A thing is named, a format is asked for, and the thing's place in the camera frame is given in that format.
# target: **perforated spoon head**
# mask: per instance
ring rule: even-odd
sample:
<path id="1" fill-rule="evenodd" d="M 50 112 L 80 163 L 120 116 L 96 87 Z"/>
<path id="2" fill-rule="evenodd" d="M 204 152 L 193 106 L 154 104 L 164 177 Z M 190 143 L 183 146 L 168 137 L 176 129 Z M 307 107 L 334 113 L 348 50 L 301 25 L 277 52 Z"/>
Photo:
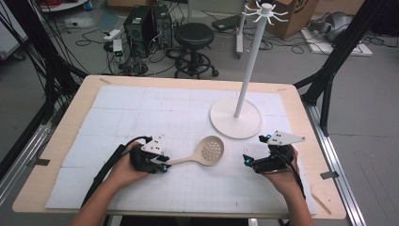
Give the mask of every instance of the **perforated spoon head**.
<path id="1" fill-rule="evenodd" d="M 193 154 L 192 160 L 210 167 L 222 158 L 223 153 L 223 141 L 219 137 L 208 136 L 199 143 Z"/>

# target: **forearm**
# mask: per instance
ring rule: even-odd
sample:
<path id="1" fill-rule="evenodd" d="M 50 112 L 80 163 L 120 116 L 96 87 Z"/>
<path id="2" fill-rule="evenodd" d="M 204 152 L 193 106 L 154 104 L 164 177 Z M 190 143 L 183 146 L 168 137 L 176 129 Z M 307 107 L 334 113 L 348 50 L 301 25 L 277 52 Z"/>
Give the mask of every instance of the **forearm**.
<path id="1" fill-rule="evenodd" d="M 293 189 L 291 193 L 285 194 L 284 199 L 287 202 L 290 226 L 314 225 L 308 205 L 299 189 Z"/>
<path id="2" fill-rule="evenodd" d="M 105 211 L 118 189 L 104 181 L 69 224 L 70 226 L 100 225 Z"/>

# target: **spoon handle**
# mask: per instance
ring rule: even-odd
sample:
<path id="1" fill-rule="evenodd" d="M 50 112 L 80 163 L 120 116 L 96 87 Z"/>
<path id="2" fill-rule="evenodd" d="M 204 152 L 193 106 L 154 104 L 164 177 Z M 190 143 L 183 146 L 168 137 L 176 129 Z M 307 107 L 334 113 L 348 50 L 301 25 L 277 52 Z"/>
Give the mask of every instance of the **spoon handle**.
<path id="1" fill-rule="evenodd" d="M 186 157 L 186 158 L 180 158 L 180 159 L 168 161 L 168 162 L 166 162 L 166 164 L 174 166 L 174 165 L 181 164 L 181 163 L 188 162 L 188 161 L 192 161 L 192 160 L 193 160 L 192 156 L 189 156 L 189 157 Z"/>

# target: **slotted spoon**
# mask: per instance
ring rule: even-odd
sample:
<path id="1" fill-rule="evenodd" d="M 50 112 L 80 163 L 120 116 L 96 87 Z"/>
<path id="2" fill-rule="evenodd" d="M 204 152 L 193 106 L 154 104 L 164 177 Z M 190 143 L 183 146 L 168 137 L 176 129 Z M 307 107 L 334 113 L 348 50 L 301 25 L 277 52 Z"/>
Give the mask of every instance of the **slotted spoon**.
<path id="1" fill-rule="evenodd" d="M 208 136 L 202 139 L 196 151 L 186 158 L 168 161 L 168 165 L 177 165 L 188 161 L 199 162 L 204 166 L 211 167 L 222 158 L 224 152 L 223 141 L 216 136 Z"/>

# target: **wooden table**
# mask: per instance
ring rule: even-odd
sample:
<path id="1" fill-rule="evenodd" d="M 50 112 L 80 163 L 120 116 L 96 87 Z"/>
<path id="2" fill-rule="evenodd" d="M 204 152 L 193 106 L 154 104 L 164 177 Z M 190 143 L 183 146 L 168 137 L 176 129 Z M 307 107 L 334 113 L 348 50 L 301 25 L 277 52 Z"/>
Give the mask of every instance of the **wooden table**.
<path id="1" fill-rule="evenodd" d="M 14 211 L 23 213 L 75 212 L 72 210 L 46 209 L 45 204 L 55 185 L 60 166 L 71 148 L 77 132 L 96 98 L 98 90 L 101 86 L 107 85 L 169 89 L 240 90 L 241 88 L 241 82 L 104 75 L 88 76 L 41 155 L 41 158 L 51 160 L 50 164 L 48 166 L 36 166 L 33 169 L 13 204 Z M 283 101 L 292 132 L 307 138 L 306 142 L 297 143 L 296 145 L 301 150 L 301 161 L 317 208 L 317 214 L 313 217 L 345 218 L 346 212 L 333 180 L 324 180 L 320 176 L 321 173 L 328 171 L 328 167 L 296 88 L 292 85 L 283 84 L 250 83 L 248 91 L 278 93 Z M 129 215 L 133 213 L 112 212 L 112 214 Z"/>

